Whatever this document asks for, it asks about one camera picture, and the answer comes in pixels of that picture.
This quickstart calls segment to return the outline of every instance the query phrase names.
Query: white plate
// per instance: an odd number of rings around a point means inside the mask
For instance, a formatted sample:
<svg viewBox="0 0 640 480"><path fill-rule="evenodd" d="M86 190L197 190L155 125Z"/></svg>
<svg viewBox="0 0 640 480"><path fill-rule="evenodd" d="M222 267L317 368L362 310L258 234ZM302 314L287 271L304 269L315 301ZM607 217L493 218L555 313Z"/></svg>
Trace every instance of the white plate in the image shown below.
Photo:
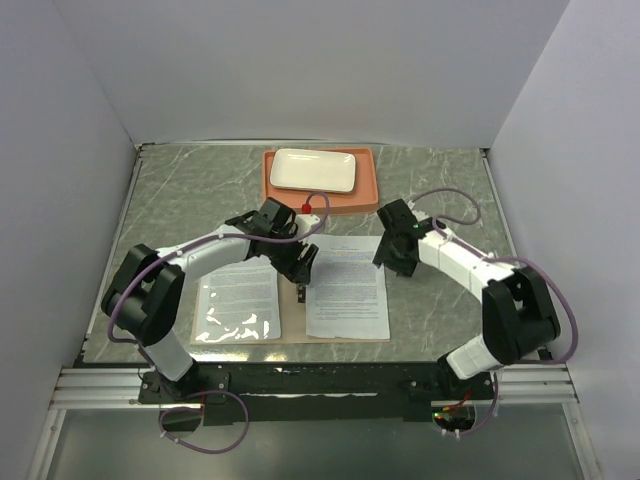
<svg viewBox="0 0 640 480"><path fill-rule="evenodd" d="M351 153L281 148L269 181L274 187L349 193L356 183L356 157Z"/></svg>

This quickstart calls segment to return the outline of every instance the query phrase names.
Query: white wall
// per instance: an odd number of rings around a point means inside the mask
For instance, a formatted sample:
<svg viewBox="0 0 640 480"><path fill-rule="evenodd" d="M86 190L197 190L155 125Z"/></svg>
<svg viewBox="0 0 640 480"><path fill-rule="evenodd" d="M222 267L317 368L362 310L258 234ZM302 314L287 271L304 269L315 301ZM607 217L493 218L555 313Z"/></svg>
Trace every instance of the white wall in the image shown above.
<svg viewBox="0 0 640 480"><path fill-rule="evenodd" d="M0 477L87 328L134 148L49 0L0 2Z"/></svg>
<svg viewBox="0 0 640 480"><path fill-rule="evenodd" d="M54 0L135 142L489 146L567 0Z"/></svg>
<svg viewBox="0 0 640 480"><path fill-rule="evenodd" d="M490 153L518 249L576 310L606 478L640 478L639 115L640 3L572 0Z"/></svg>

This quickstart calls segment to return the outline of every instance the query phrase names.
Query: orange tray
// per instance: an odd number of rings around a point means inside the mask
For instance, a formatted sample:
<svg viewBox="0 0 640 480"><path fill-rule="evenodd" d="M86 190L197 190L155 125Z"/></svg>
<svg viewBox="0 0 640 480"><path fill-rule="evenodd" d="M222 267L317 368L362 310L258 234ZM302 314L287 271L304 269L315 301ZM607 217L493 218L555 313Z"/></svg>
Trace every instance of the orange tray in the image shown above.
<svg viewBox="0 0 640 480"><path fill-rule="evenodd" d="M351 153L356 157L356 184L349 193L328 193L333 215L347 215L352 213L372 213L378 209L378 182L376 181L376 167L373 163L373 153L366 147L345 148L314 148L327 152ZM275 198L285 205L300 213L302 204L307 199L309 192L303 190L287 190L271 185L271 166L275 157L275 150L267 150L262 155L262 196ZM311 207L314 213L316 209L324 208L324 200L321 197L311 199Z"/></svg>

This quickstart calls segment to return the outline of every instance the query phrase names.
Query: marble table surface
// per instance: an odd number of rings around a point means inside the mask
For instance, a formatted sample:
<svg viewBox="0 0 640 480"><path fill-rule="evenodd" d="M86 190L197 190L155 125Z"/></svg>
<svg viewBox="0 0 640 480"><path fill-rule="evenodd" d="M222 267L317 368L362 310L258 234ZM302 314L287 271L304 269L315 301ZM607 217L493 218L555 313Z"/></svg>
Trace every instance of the marble table surface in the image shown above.
<svg viewBox="0 0 640 480"><path fill-rule="evenodd" d="M138 243L171 246L217 228L227 218L256 209L262 201L261 159L280 145L150 145L140 153L140 168L128 205L109 280L126 252ZM309 145L295 145L309 148ZM510 253L505 227L481 152L477 149L372 146L380 205L441 186L470 193L482 206L483 219L471 227L452 228L487 252ZM472 218L462 197L443 193L421 200L430 214ZM381 235L375 213L332 216L325 233ZM381 343L215 345L189 344L197 282L185 286L175 330L188 351L201 361L432 361L480 332L478 301L446 275L419 265L413 278L387 271L391 341ZM131 345L106 337L107 317L93 319L84 346L85 362L139 362Z"/></svg>

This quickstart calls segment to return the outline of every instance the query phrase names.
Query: metal frame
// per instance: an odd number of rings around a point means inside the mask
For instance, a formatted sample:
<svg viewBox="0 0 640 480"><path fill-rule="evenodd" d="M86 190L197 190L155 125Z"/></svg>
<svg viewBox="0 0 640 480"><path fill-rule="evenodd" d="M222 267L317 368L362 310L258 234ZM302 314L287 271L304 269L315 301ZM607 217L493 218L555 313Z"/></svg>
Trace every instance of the metal frame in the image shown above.
<svg viewBox="0 0 640 480"><path fill-rule="evenodd" d="M66 410L49 410L44 421L40 441L36 447L36 453L31 462L27 480L46 480L47 475L49 475L49 467L56 451L60 430L66 414Z"/></svg>
<svg viewBox="0 0 640 480"><path fill-rule="evenodd" d="M50 408L53 410L162 408L162 405L138 403L142 383L139 375L147 371L149 369L146 368L64 369L58 379ZM499 385L499 399L503 404L564 404L578 401L569 372L563 365L506 367ZM432 402L432 405L448 405L451 401ZM489 404L491 401L481 400L470 403L482 405Z"/></svg>
<svg viewBox="0 0 640 480"><path fill-rule="evenodd" d="M273 143L273 140L256 141L211 141L211 142L180 142L182 145L222 145L222 144L264 144ZM327 141L287 141L279 140L282 144L310 144L321 145L331 143ZM138 156L132 172L132 180L127 193L127 197L122 207L118 227L114 235L109 255L109 265L113 259L119 233L122 229L126 212L131 202L133 190L142 166L142 153L144 144L136 145ZM481 150L481 159L485 166L491 188L496 200L496 205L507 232L512 252L515 254L511 234L504 216L504 211L495 188L493 176L486 156L486 152ZM108 267L101 283L101 289L107 281L109 274ZM96 300L95 308L99 307L99 296ZM91 334L95 311L92 314L87 335ZM163 408L163 405L141 405L138 403L138 394L141 388L141 375L149 371L147 368L71 368L63 369L50 403L43 433L41 435L36 453L34 455L29 480L46 479L51 462L55 453L60 430L63 426L66 412L68 410L110 410L110 409L156 409ZM561 404L563 405L567 425L571 434L582 473L585 479L598 480L602 478L598 462L595 457L593 446L589 438L584 421L581 418L578 405L578 398L571 381L568 369L565 365L557 366L537 366L537 365L513 365L504 368L499 379L500 396L502 404ZM432 405L443 406L450 404L449 401L434 401ZM486 405L490 403L484 401L470 401L472 405Z"/></svg>

